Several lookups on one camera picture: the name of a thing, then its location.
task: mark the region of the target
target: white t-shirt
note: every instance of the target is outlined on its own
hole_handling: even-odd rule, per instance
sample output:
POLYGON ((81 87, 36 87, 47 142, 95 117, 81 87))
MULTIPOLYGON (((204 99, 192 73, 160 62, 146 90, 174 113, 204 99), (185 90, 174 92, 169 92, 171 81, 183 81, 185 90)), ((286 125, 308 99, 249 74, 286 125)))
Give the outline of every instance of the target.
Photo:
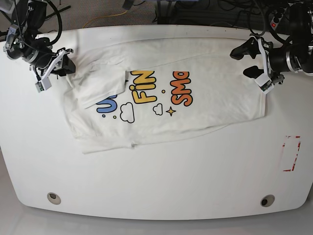
POLYGON ((176 141, 265 114, 265 95, 235 61, 231 39, 158 39, 76 59, 65 111, 84 153, 176 141))

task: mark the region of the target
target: cloud graphic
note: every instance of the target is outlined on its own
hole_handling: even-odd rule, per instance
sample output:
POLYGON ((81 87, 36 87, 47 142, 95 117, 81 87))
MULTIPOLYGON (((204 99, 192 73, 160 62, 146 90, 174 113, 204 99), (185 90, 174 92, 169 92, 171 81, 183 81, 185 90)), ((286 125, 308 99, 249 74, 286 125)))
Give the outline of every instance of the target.
POLYGON ((128 123, 133 123, 135 121, 134 108, 132 103, 126 103, 121 106, 121 119, 128 123))
POLYGON ((156 115, 163 115, 163 106, 162 104, 157 104, 157 106, 153 107, 153 111, 155 112, 156 115))

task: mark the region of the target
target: power strip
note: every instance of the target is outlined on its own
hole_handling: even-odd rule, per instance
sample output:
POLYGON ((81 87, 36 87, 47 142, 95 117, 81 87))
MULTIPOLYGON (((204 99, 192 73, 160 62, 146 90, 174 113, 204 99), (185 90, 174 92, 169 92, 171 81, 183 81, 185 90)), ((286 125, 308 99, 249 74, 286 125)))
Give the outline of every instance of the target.
POLYGON ((276 10, 276 13, 272 19, 272 21, 270 22, 270 26, 276 30, 276 28, 278 27, 280 21, 282 20, 284 14, 286 13, 286 10, 287 10, 287 7, 286 8, 283 8, 283 7, 280 7, 276 10))

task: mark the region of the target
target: yellow cable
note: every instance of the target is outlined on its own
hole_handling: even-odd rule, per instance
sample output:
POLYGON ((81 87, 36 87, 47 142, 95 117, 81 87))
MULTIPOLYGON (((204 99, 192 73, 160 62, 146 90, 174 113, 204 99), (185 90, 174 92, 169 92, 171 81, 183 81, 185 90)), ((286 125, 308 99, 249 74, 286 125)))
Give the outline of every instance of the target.
POLYGON ((121 16, 121 15, 124 15, 124 14, 126 14, 126 13, 127 13, 127 11, 124 11, 124 12, 121 13, 121 14, 110 15, 110 16, 100 16, 100 17, 93 18, 91 21, 88 21, 88 22, 83 26, 83 28, 85 28, 89 23, 91 23, 91 22, 93 22, 93 21, 95 21, 95 20, 97 20, 97 19, 106 18, 106 17, 112 17, 112 16, 121 16))

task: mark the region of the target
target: t-shirt sleeve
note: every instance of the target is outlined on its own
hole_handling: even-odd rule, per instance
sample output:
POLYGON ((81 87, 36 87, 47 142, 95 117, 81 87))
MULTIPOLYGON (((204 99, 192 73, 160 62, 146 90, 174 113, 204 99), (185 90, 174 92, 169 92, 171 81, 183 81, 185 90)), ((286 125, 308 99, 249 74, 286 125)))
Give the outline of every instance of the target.
POLYGON ((73 92, 81 108, 90 106, 125 91, 126 71, 123 67, 96 64, 79 77, 74 77, 73 92))

